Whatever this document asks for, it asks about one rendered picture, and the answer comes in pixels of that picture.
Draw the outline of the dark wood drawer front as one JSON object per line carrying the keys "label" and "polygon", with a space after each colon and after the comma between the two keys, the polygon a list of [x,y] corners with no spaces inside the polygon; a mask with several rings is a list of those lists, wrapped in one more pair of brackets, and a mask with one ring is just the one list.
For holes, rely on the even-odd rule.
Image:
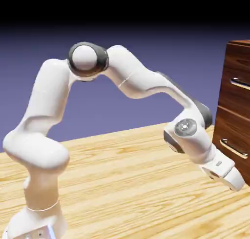
{"label": "dark wood drawer front", "polygon": [[[243,159],[223,147],[220,139],[227,139],[235,149],[248,153],[248,158]],[[217,108],[212,142],[223,154],[235,162],[245,183],[250,186],[250,120],[224,108]]]}
{"label": "dark wood drawer front", "polygon": [[218,106],[250,119],[250,90],[231,84],[232,78],[250,83],[250,45],[227,44]]}

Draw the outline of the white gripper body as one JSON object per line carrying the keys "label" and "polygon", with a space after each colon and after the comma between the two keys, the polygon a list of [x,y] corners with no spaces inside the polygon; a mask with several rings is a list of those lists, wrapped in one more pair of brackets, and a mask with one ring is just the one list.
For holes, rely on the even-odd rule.
{"label": "white gripper body", "polygon": [[235,162],[216,148],[211,162],[210,176],[234,192],[240,191],[245,185],[241,173],[235,167]]}

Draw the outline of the dark wood cabinet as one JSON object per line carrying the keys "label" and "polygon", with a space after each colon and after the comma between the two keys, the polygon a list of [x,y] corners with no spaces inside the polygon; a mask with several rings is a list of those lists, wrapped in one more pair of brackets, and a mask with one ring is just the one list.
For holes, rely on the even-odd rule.
{"label": "dark wood cabinet", "polygon": [[227,43],[212,142],[250,186],[250,40]]}

